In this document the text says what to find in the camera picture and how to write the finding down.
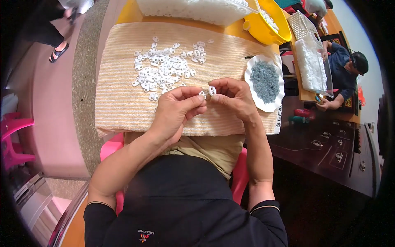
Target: glasses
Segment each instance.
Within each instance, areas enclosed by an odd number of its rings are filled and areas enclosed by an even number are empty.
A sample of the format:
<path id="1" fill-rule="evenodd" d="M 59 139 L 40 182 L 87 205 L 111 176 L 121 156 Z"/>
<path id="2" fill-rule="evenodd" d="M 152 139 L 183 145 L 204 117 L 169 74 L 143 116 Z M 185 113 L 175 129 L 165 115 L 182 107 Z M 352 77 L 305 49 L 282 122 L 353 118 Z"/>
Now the glasses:
<path id="1" fill-rule="evenodd" d="M 355 60 L 355 57 L 352 55 L 355 51 L 351 50 L 350 48 L 348 49 L 348 53 L 350 54 L 350 59 L 352 62 L 352 66 L 356 69 L 357 68 L 357 62 Z"/>

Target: yellow bowl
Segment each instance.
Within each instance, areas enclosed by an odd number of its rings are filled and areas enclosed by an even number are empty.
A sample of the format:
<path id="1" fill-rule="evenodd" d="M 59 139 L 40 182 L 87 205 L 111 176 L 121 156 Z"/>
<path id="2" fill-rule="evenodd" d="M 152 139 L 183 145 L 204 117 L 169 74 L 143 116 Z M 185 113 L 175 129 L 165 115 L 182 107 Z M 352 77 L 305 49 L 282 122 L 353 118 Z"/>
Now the yellow bowl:
<path id="1" fill-rule="evenodd" d="M 274 0 L 258 0 L 261 9 L 266 11 L 280 29 L 278 33 L 265 21 L 261 13 L 244 17 L 243 28 L 265 45 L 282 45 L 291 40 L 291 30 L 282 9 Z"/>

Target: hand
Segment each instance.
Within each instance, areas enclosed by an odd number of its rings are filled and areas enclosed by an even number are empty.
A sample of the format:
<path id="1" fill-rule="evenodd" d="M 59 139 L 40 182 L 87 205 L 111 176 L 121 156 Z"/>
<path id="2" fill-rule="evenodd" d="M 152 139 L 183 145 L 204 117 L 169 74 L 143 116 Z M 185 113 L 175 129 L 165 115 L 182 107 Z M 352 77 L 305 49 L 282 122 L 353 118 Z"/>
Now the hand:
<path id="1" fill-rule="evenodd" d="M 319 103 L 316 102 L 317 109 L 320 111 L 328 110 L 328 108 L 331 106 L 330 101 L 328 101 L 327 99 L 324 99 L 324 98 L 321 98 L 320 100 L 323 102 L 323 104 L 320 105 Z"/>
<path id="2" fill-rule="evenodd" d="M 324 49 L 323 52 L 321 52 L 322 55 L 322 60 L 325 62 L 325 60 L 328 58 L 328 51 Z"/>
<path id="3" fill-rule="evenodd" d="M 176 143 L 187 120 L 207 110 L 201 87 L 177 87 L 162 94 L 158 100 L 154 121 L 148 132 L 166 147 Z"/>
<path id="4" fill-rule="evenodd" d="M 232 109 L 236 117 L 243 122 L 248 122 L 251 118 L 259 116 L 247 82 L 221 78 L 210 81 L 209 85 L 217 90 L 217 94 L 211 97 L 211 101 Z"/>

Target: person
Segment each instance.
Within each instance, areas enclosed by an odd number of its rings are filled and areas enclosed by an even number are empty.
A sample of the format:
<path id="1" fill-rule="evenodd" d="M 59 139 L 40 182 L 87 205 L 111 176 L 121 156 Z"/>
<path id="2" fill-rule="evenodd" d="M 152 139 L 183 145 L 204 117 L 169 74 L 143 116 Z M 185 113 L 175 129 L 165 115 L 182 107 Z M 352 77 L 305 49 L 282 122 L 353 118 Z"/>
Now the person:
<path id="1" fill-rule="evenodd" d="M 182 138 L 188 137 L 181 136 L 183 126 L 204 114 L 207 102 L 198 95 L 201 87 L 177 87 L 159 98 L 148 131 L 129 144 L 125 140 L 95 170 L 84 211 L 85 246 L 288 245 L 272 189 L 273 157 L 250 88 L 231 78 L 209 85 L 218 92 L 210 104 L 227 107 L 245 127 L 248 211 L 232 200 L 224 175 L 235 161 L 220 167 L 207 161 L 208 153 L 226 159 L 231 141 L 199 151 L 205 158 L 184 149 L 188 142 Z M 115 194 L 127 184 L 117 216 Z"/>
<path id="2" fill-rule="evenodd" d="M 322 45 L 322 57 L 324 61 L 328 58 L 331 68 L 333 89 L 339 89 L 340 93 L 333 101 L 323 98 L 323 104 L 316 103 L 316 106 L 321 111 L 336 110 L 355 93 L 356 78 L 368 72 L 369 64 L 364 54 L 359 51 L 350 55 L 346 48 L 335 42 L 323 41 Z"/>
<path id="3" fill-rule="evenodd" d="M 51 63 L 56 62 L 69 48 L 69 44 L 51 21 L 66 17 L 70 25 L 73 25 L 77 14 L 77 7 L 65 10 L 63 7 L 55 6 L 54 3 L 59 5 L 57 1 L 43 1 L 30 16 L 23 29 L 26 40 L 54 47 L 49 57 Z"/>
<path id="4" fill-rule="evenodd" d="M 315 14 L 318 23 L 322 22 L 322 18 L 328 13 L 327 9 L 333 9 L 333 3 L 330 0 L 304 0 L 305 9 L 310 14 Z"/>

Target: pile of white plastic parts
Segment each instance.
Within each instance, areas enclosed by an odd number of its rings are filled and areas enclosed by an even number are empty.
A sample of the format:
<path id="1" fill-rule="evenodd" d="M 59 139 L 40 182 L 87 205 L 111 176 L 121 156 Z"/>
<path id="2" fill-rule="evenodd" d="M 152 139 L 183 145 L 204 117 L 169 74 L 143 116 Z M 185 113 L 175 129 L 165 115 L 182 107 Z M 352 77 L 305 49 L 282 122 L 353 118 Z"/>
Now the pile of white plastic parts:
<path id="1" fill-rule="evenodd" d="M 251 13 L 245 0 L 137 0 L 145 16 L 168 16 L 228 26 Z"/>
<path id="2" fill-rule="evenodd" d="M 261 14 L 262 17 L 265 19 L 265 21 L 274 29 L 275 32 L 278 33 L 280 29 L 278 28 L 277 24 L 274 22 L 273 18 L 270 17 L 270 15 L 268 15 L 264 10 L 261 10 Z"/>
<path id="3" fill-rule="evenodd" d="M 162 94 L 168 92 L 176 87 L 186 87 L 186 84 L 180 82 L 181 78 L 186 79 L 196 75 L 196 71 L 190 68 L 188 60 L 190 58 L 194 63 L 204 64 L 206 62 L 207 52 L 204 50 L 205 42 L 198 41 L 193 44 L 193 51 L 181 52 L 176 55 L 176 49 L 180 47 L 180 43 L 175 43 L 172 47 L 164 48 L 163 50 L 157 49 L 158 37 L 152 38 L 154 42 L 151 49 L 146 52 L 135 51 L 134 66 L 136 71 L 139 72 L 137 79 L 132 82 L 134 87 L 140 85 L 144 92 L 149 92 L 148 99 L 157 101 L 159 95 L 158 90 L 162 90 Z M 214 40 L 208 40 L 208 43 L 213 43 Z M 151 66 L 144 66 L 143 61 L 148 60 Z M 209 87 L 210 95 L 216 93 L 214 87 Z"/>
<path id="4" fill-rule="evenodd" d="M 313 40 L 306 36 L 295 42 L 297 60 L 304 89 L 326 92 L 327 77 L 321 53 Z"/>

